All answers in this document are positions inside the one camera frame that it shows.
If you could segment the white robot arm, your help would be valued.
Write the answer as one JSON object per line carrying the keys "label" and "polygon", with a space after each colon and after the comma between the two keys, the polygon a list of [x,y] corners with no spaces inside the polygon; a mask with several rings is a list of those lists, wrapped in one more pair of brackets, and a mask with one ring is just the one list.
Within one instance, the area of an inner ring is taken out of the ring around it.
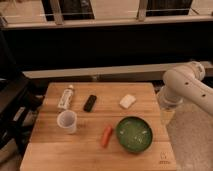
{"label": "white robot arm", "polygon": [[163,74],[164,86],[157,93],[157,101],[163,109],[172,109],[187,99],[213,116],[213,88],[205,85],[205,68],[192,61],[167,70]]}

